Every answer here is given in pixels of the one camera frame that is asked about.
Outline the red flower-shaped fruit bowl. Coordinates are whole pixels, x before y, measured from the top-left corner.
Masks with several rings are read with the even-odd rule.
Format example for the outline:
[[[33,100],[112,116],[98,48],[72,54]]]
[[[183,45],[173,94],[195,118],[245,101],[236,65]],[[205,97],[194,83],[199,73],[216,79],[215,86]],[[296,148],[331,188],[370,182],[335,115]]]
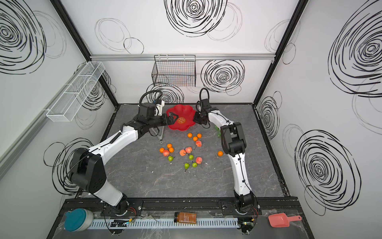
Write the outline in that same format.
[[[189,105],[175,105],[166,111],[167,116],[170,113],[174,113],[178,116],[178,119],[173,125],[169,125],[168,128],[172,130],[186,131],[190,127],[194,126],[194,116],[196,111]]]

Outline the green fake grape bunch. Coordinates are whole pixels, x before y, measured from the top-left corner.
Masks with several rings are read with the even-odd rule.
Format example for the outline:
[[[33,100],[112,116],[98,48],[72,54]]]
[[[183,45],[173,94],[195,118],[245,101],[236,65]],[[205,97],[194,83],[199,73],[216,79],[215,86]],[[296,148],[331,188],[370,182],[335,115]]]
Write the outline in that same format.
[[[217,137],[221,137],[221,130],[220,130],[220,127],[215,126],[215,130],[216,130],[216,133],[217,133]]]

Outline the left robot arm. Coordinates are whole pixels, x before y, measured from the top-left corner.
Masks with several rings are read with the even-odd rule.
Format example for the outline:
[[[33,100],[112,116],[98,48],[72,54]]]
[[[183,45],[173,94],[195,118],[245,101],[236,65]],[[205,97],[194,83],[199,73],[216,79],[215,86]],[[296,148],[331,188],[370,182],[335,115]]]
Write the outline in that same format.
[[[124,215],[129,208],[127,196],[108,182],[104,166],[115,154],[140,139],[151,128],[173,125],[178,118],[174,113],[150,118],[136,115],[103,142],[88,149],[77,149],[68,173],[69,181],[102,200],[116,215]]]

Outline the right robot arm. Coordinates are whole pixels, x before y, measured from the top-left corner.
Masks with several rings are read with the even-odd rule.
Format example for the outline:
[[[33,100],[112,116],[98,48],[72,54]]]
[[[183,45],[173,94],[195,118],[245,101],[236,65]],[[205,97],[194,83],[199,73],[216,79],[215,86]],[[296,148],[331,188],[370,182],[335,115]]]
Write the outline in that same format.
[[[198,110],[194,116],[198,124],[214,124],[220,128],[220,140],[223,152],[228,156],[233,177],[235,209],[240,214],[257,207],[258,201],[250,187],[245,165],[246,139],[240,122],[226,118],[217,108]]]

